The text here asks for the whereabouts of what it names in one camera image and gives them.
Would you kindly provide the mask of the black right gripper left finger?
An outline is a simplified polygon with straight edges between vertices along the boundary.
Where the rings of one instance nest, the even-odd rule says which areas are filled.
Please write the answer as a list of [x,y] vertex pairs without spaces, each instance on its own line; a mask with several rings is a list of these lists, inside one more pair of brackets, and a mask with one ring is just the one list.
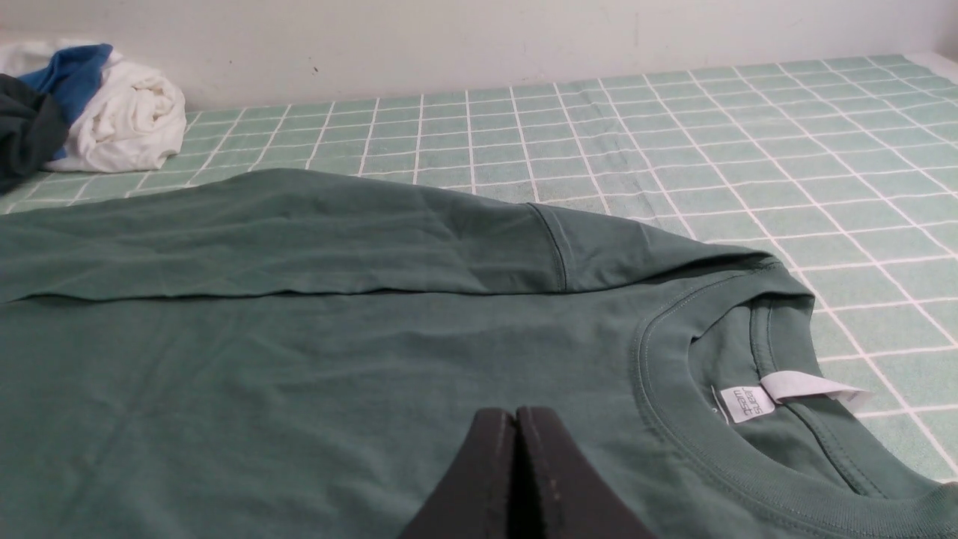
[[507,538],[515,447],[512,414],[478,410],[451,466],[401,538]]

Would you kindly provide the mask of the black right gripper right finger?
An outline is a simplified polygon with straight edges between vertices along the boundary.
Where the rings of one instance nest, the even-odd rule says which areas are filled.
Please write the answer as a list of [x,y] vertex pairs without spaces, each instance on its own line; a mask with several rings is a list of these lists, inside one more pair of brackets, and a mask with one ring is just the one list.
[[579,450],[553,409],[516,410],[516,538],[653,538]]

